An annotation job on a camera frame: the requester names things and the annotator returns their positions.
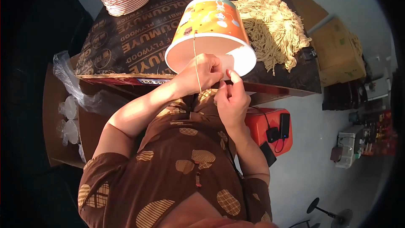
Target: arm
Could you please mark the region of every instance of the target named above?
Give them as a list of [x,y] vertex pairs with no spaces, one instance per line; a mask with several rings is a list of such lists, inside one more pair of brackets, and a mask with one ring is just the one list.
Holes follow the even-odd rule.
[[221,81],[215,96],[221,121],[235,142],[243,176],[261,179],[269,185],[270,170],[266,158],[250,137],[245,124],[250,97],[245,93],[242,79],[234,71],[227,70],[226,73],[233,85]]
[[223,77],[221,61],[211,54],[193,58],[171,81],[120,108],[105,124],[93,158],[107,152],[129,157],[135,137],[172,101],[210,88]]

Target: hand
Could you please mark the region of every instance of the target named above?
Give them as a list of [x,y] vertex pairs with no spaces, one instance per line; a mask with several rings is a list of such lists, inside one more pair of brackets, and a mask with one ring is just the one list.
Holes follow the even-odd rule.
[[222,63],[218,57],[213,54],[199,54],[187,64],[182,72],[170,81],[175,82],[180,97],[200,92],[196,74],[196,62],[201,91],[211,88],[224,77]]
[[242,79],[236,72],[227,69],[226,74],[233,85],[226,85],[222,80],[214,100],[218,105],[220,119],[228,134],[231,135],[232,132],[246,131],[245,117],[250,104],[250,96],[246,94]]

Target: shirt sleeve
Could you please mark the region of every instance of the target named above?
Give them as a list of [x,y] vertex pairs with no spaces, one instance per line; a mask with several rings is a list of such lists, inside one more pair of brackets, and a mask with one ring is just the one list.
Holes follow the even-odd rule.
[[260,213],[260,216],[255,217],[254,219],[257,221],[273,221],[273,215],[271,213],[271,205],[270,205],[270,195],[269,195],[269,187],[268,185],[258,178],[250,178],[250,179],[243,179],[244,186],[247,189],[247,194],[250,195],[250,199],[252,199],[251,203],[254,205],[259,204],[261,209],[263,210]]
[[103,153],[83,168],[78,191],[78,212],[90,228],[103,227],[104,209],[114,181],[128,158],[118,153]]

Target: halloween bucket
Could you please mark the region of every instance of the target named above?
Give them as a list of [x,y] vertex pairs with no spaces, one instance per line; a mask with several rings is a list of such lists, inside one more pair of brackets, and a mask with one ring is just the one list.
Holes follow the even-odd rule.
[[186,7],[175,36],[165,54],[167,65],[181,72],[196,54],[214,54],[226,69],[240,76],[256,64],[256,54],[249,45],[242,20],[229,0],[193,0]]

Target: dark fabric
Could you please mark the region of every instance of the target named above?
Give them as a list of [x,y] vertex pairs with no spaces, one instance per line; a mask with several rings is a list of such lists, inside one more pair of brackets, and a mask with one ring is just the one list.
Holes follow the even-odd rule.
[[[230,219],[270,221],[267,184],[242,179],[228,150],[229,137],[206,90],[191,104],[179,99],[149,124],[130,160],[104,153],[90,160],[78,193],[79,214],[90,227],[156,227],[177,205],[199,192]],[[234,144],[230,144],[232,153]]]

